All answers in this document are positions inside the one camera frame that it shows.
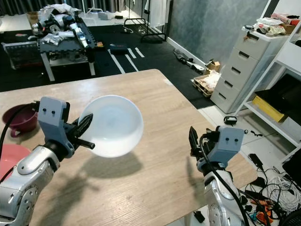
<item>red bowl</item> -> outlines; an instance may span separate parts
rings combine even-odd
[[[0,160],[0,179],[24,157],[30,154],[30,150],[21,145],[4,144]]]
[[[9,118],[24,105],[18,105],[7,110],[2,116],[3,122],[6,124]],[[18,137],[26,132],[33,131],[38,122],[38,113],[32,110],[31,106],[24,108],[17,116],[13,119],[10,124],[12,137]]]

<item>wooden pallet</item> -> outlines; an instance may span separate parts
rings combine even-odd
[[[201,93],[203,93],[203,95],[205,97],[210,97],[213,93],[214,89],[207,89],[206,87],[203,86],[203,83],[200,81],[201,79],[204,79],[206,77],[208,77],[209,75],[203,75],[203,76],[199,76],[193,79],[192,85]]]

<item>clothing rack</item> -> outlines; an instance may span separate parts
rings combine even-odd
[[[148,8],[148,15],[147,15],[147,23],[146,23],[146,21],[145,21],[145,19],[144,18],[142,18],[143,17],[143,0],[142,0],[142,6],[141,6],[141,18],[130,18],[130,11],[131,11],[131,0],[129,0],[129,5],[128,5],[128,19],[126,19],[125,21],[124,21],[124,26],[126,25],[126,22],[128,21],[128,20],[137,20],[137,21],[139,21],[139,20],[142,20],[142,21],[144,21],[144,25],[146,25],[146,34],[144,34],[142,37],[141,37],[141,42],[143,42],[144,41],[144,38],[145,37],[147,37],[147,36],[158,36],[158,37],[160,37],[159,35],[164,35],[164,38],[162,38],[162,37],[160,37],[163,41],[166,41],[166,34],[163,32],[163,29],[164,29],[164,25],[162,26],[162,31],[161,32],[155,32],[154,31],[154,29],[152,29],[152,33],[149,33],[149,23],[150,23],[150,8],[151,8],[151,0],[150,0],[150,3],[149,3],[149,8]]]

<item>white tape line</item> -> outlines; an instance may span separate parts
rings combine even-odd
[[[136,47],[135,48],[136,52],[141,56],[141,57],[144,57],[144,55],[142,54],[142,52],[140,52],[140,50]]]
[[[173,84],[171,83],[171,81],[170,80],[168,80],[168,79],[164,79],[163,80],[167,85],[169,85],[169,86],[173,86]]]
[[[128,52],[131,54],[133,59],[136,59],[137,57],[135,56],[135,54],[132,52],[131,48],[127,48]]]
[[[122,74],[125,74],[126,72],[123,70],[122,66],[120,65],[120,63],[118,62],[118,60],[116,59],[116,57],[114,55],[111,54],[111,51],[108,49],[108,52],[110,54],[110,56],[112,57],[113,61],[115,62],[116,66],[118,67],[118,69],[120,70],[120,72]]]
[[[133,63],[133,61],[131,60],[131,58],[128,54],[126,54],[126,58],[130,62],[130,64],[133,66],[133,68],[135,68],[135,70],[138,72],[138,69],[136,68],[135,64]]]

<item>white wires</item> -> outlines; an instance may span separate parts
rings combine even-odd
[[[300,191],[286,178],[273,178],[267,188],[269,198],[278,202],[280,207],[288,213],[296,210],[301,205]]]
[[[133,31],[132,29],[130,29],[130,28],[127,28],[127,27],[125,27],[125,26],[123,26],[123,28],[125,29],[125,32],[126,32],[126,31],[130,31],[131,34],[134,33],[134,31]]]

